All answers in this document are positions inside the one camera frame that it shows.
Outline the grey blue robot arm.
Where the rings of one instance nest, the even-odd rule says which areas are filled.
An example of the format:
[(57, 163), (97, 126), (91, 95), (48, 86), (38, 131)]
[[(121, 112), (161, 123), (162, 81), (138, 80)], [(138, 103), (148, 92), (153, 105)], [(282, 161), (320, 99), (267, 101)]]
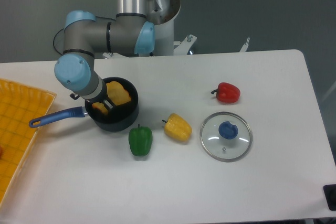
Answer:
[(107, 110), (115, 104), (107, 85), (94, 71), (98, 52), (149, 54), (154, 51), (154, 24), (148, 17), (147, 0), (117, 0), (113, 22), (98, 22), (94, 14), (70, 12), (64, 27), (64, 49), (54, 73), (67, 89), (90, 103), (101, 102)]

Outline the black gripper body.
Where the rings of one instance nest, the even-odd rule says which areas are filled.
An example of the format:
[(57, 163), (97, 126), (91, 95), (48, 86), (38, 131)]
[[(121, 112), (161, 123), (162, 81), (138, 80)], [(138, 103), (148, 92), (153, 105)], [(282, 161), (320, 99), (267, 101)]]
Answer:
[(79, 95), (79, 94), (76, 94), (76, 93), (71, 93), (70, 94), (70, 97), (74, 100), (77, 100), (79, 98), (83, 98), (85, 99), (86, 101), (90, 102), (90, 103), (96, 103), (96, 102), (103, 102), (108, 96), (107, 96), (107, 93), (106, 92), (101, 92), (99, 93), (98, 95), (95, 95), (95, 94), (88, 94), (88, 95)]

